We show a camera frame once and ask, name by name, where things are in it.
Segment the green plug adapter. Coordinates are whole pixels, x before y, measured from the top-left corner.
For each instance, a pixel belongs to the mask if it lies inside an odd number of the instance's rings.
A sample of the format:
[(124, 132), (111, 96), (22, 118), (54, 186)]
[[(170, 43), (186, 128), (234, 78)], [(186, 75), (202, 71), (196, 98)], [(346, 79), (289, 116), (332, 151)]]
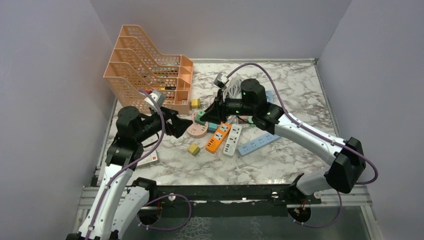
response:
[(203, 110), (198, 110), (196, 113), (193, 114), (193, 118), (195, 123), (205, 126), (206, 125), (206, 121), (201, 120), (202, 116), (205, 114), (205, 112)]

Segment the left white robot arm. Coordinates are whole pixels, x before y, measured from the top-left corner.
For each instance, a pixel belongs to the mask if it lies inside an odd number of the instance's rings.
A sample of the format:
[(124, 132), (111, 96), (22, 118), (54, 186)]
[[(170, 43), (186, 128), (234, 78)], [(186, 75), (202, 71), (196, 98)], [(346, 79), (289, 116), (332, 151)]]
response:
[(178, 112), (161, 107), (160, 113), (140, 113), (135, 106), (119, 110), (117, 133), (107, 150), (102, 182), (92, 207), (76, 233), (68, 240), (120, 240), (140, 208), (157, 200), (157, 183), (139, 177), (122, 200), (124, 189), (132, 177), (137, 160), (144, 157), (143, 141), (159, 134), (181, 137), (193, 124), (178, 117)]

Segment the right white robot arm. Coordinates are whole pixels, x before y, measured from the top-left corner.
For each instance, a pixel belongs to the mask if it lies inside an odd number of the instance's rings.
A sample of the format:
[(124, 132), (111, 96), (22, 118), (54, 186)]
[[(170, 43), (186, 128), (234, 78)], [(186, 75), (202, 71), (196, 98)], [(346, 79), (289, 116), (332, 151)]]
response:
[(249, 78), (240, 84), (241, 98), (225, 96), (228, 82), (214, 80), (219, 87), (202, 121), (225, 123), (230, 116), (251, 116), (253, 124), (272, 135), (286, 138), (311, 151), (328, 168), (300, 174), (289, 185), (289, 199), (300, 204), (318, 191), (334, 189), (348, 194), (355, 185), (367, 185), (379, 177), (376, 166), (364, 156), (361, 142), (326, 134), (294, 117), (282, 105), (267, 101), (266, 90), (258, 80)]

